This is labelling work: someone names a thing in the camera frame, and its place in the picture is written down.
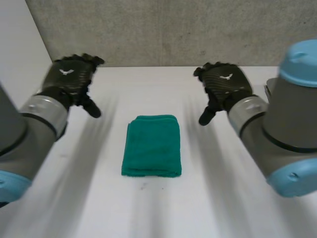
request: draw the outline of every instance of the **folded green towel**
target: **folded green towel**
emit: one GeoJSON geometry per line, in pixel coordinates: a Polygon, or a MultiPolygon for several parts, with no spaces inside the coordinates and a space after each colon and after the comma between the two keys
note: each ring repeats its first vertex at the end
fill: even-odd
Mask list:
{"type": "Polygon", "coordinates": [[[181,173],[176,117],[138,116],[128,125],[122,175],[177,177],[181,173]]]}

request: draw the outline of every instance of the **white table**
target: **white table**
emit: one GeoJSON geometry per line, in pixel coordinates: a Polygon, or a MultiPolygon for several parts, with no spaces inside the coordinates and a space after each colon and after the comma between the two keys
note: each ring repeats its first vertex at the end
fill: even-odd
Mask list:
{"type": "MultiPolygon", "coordinates": [[[[33,186],[0,210],[4,238],[315,238],[317,194],[284,199],[218,113],[194,67],[100,68],[91,95],[101,119],[73,108],[33,186]],[[138,115],[172,114],[181,130],[179,178],[120,175],[126,129],[138,115]]],[[[276,67],[244,67],[255,92],[276,67]]]]}

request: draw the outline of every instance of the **concrete wall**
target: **concrete wall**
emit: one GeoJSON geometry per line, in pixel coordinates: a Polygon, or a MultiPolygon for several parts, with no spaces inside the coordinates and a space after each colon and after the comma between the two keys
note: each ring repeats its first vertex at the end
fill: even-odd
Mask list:
{"type": "Polygon", "coordinates": [[[277,65],[317,35],[316,0],[26,0],[52,59],[106,66],[277,65]]]}

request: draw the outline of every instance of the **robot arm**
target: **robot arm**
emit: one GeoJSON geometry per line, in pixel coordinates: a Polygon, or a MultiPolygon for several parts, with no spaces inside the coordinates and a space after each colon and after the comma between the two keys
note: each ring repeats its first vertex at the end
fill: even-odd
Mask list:
{"type": "Polygon", "coordinates": [[[206,125],[226,110],[237,135],[268,184],[284,197],[317,190],[317,40],[293,45],[280,66],[269,105],[256,95],[245,75],[231,64],[205,64],[194,76],[210,102],[200,118],[206,125]]]}
{"type": "Polygon", "coordinates": [[[20,110],[0,86],[0,206],[18,200],[31,185],[51,147],[66,126],[72,105],[93,117],[101,112],[87,95],[96,67],[104,63],[89,55],[56,60],[40,93],[20,110]]]}

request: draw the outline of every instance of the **light blue cap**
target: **light blue cap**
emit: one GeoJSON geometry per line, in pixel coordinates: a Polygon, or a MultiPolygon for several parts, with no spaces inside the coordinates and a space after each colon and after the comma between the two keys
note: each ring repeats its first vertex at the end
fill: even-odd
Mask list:
{"type": "Polygon", "coordinates": [[[296,85],[317,87],[317,40],[292,45],[280,66],[279,75],[296,85]]]}
{"type": "Polygon", "coordinates": [[[31,184],[26,177],[0,170],[0,202],[18,200],[31,184]]]}
{"type": "Polygon", "coordinates": [[[317,190],[317,158],[288,164],[266,178],[283,197],[303,196],[317,190]]]}

